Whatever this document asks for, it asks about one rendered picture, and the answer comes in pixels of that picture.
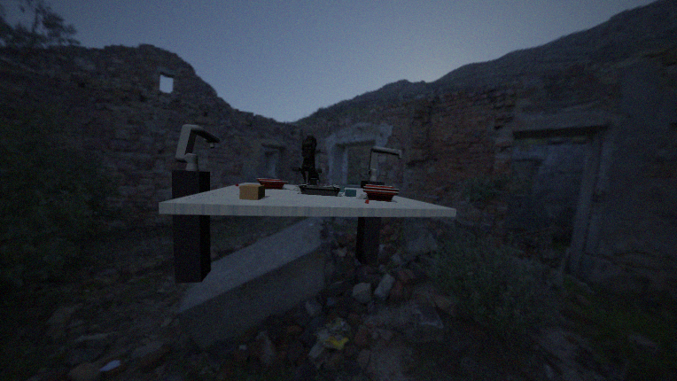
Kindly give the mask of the tan rectangular block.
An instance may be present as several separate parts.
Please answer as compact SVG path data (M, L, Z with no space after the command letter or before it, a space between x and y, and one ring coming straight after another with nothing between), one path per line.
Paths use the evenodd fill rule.
M239 199L259 200L265 197L265 185L246 184L239 186Z

